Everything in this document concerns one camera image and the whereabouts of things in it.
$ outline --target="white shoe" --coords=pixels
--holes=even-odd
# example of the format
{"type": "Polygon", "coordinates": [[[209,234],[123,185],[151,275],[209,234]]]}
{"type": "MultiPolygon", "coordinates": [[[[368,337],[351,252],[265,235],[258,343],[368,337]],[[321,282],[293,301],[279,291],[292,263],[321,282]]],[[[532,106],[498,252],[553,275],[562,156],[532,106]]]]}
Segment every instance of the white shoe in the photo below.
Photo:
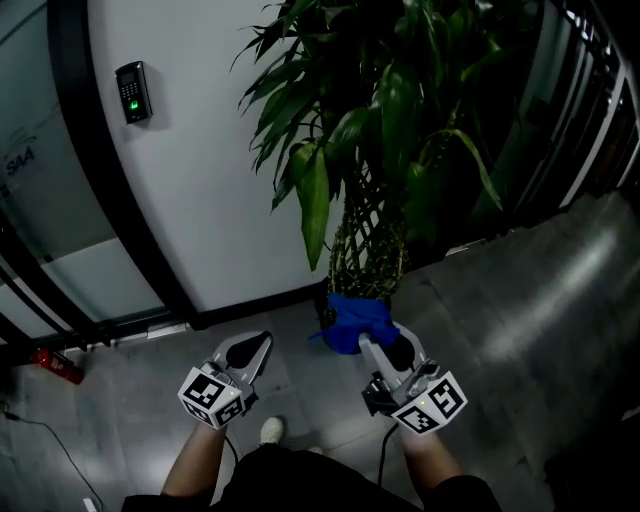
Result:
{"type": "Polygon", "coordinates": [[[280,418],[269,418],[260,429],[260,444],[278,444],[284,435],[284,423],[280,418]]]}

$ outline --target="access control device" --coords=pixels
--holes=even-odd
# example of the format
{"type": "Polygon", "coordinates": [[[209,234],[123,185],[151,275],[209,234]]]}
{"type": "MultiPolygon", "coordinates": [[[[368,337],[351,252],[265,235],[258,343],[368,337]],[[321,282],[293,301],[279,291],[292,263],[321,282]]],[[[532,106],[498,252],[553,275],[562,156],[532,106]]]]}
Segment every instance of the access control device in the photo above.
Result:
{"type": "Polygon", "coordinates": [[[127,124],[151,117],[153,112],[142,61],[132,62],[118,69],[116,81],[127,124]]]}

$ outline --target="person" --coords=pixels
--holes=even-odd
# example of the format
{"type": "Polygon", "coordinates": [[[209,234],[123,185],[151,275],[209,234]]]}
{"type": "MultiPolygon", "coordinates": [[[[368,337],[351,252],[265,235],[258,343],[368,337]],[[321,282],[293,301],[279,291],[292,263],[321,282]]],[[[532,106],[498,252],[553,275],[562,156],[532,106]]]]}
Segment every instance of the person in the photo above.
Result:
{"type": "MultiPolygon", "coordinates": [[[[220,471],[226,427],[198,425],[174,463],[160,496],[130,496],[123,512],[185,511],[209,508],[220,471]]],[[[327,510],[416,511],[358,472],[314,451],[293,452],[278,445],[284,426],[269,418],[260,447],[236,466],[213,511],[327,510]]],[[[488,485],[463,475],[437,434],[418,436],[400,426],[413,485],[429,511],[499,511],[488,485]]]]}

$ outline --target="hand-held device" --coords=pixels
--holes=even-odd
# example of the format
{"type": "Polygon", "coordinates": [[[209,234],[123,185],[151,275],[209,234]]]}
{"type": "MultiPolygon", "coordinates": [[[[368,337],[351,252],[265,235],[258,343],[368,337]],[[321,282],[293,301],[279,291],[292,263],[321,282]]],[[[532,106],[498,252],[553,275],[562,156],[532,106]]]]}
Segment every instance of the hand-held device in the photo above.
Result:
{"type": "Polygon", "coordinates": [[[178,397],[194,418],[216,430],[244,414],[258,399],[253,382],[262,374],[273,336],[247,332],[224,340],[200,368],[192,368],[178,397]]]}
{"type": "Polygon", "coordinates": [[[435,432],[467,405],[451,372],[438,378],[440,366],[427,358],[418,337],[394,322],[396,341],[379,345],[368,333],[358,340],[373,380],[362,392],[369,412],[395,418],[416,434],[435,432]]]}

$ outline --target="sticker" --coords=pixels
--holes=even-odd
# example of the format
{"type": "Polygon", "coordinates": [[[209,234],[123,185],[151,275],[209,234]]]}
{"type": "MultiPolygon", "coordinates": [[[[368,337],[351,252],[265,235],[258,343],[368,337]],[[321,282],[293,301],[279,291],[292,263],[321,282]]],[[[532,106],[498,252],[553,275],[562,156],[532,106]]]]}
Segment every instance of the sticker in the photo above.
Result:
{"type": "Polygon", "coordinates": [[[467,405],[467,399],[451,372],[447,372],[427,393],[447,423],[467,405]]]}
{"type": "Polygon", "coordinates": [[[182,401],[182,403],[187,409],[187,412],[191,414],[191,416],[199,419],[200,421],[204,421],[207,425],[211,425],[213,427],[213,423],[211,422],[211,419],[209,418],[209,416],[207,416],[207,414],[204,411],[201,411],[193,404],[190,404],[189,402],[186,402],[184,400],[182,401]]]}
{"type": "Polygon", "coordinates": [[[451,372],[447,372],[392,417],[416,434],[426,434],[447,425],[466,404],[460,386],[451,372]]]}
{"type": "Polygon", "coordinates": [[[213,377],[199,373],[183,393],[183,396],[208,411],[222,394],[224,388],[225,386],[213,379],[213,377]]]}
{"type": "Polygon", "coordinates": [[[418,409],[418,407],[415,405],[410,406],[408,409],[405,409],[400,414],[394,417],[398,421],[404,423],[416,434],[426,434],[427,432],[440,426],[440,423],[418,409]]]}
{"type": "Polygon", "coordinates": [[[242,412],[242,402],[240,397],[232,400],[219,411],[216,411],[216,420],[218,425],[222,426],[229,423],[233,418],[242,412]]]}

